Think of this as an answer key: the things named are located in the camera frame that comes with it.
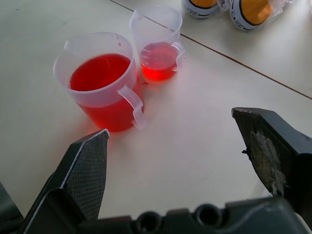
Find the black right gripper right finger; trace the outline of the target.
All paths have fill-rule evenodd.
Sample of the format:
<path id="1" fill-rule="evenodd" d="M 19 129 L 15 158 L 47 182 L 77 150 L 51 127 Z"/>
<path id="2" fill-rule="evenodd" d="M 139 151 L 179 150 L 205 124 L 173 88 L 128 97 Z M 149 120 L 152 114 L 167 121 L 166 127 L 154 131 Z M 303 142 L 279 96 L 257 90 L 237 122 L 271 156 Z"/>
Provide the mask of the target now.
<path id="1" fill-rule="evenodd" d="M 246 145 L 243 153 L 265 188 L 312 226 L 312 138 L 274 111 L 235 107 L 232 117 Z"/>

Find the large beaker with red liquid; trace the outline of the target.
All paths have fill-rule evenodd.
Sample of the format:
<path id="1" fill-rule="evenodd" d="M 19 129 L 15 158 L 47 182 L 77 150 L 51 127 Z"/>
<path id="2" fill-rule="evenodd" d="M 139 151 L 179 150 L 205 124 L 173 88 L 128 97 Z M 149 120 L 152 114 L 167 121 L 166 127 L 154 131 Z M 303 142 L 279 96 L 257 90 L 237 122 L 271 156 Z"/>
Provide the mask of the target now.
<path id="1" fill-rule="evenodd" d="M 68 39 L 53 74 L 99 128 L 122 132 L 147 125 L 134 50 L 125 37 L 99 32 Z"/>

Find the small beaker with red liquid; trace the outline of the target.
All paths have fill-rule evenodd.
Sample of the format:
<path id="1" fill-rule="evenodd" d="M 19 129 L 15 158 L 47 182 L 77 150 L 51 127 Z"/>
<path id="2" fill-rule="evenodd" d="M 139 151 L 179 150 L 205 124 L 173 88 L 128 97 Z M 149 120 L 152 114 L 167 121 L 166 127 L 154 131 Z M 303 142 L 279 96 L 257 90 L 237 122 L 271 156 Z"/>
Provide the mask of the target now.
<path id="1" fill-rule="evenodd" d="M 181 68 L 185 54 L 180 41 L 182 23 L 181 14 L 169 6 L 144 6 L 133 12 L 129 26 L 147 82 L 165 83 Z"/>

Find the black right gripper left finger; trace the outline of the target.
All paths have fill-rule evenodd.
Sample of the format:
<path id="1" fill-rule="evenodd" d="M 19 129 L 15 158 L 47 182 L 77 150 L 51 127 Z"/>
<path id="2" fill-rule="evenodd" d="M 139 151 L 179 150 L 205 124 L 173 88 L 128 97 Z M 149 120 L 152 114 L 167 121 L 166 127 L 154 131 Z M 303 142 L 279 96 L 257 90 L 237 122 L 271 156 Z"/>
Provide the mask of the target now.
<path id="1" fill-rule="evenodd" d="M 107 168 L 107 129 L 72 143 L 45 182 L 19 234 L 76 234 L 80 223 L 96 220 Z"/>

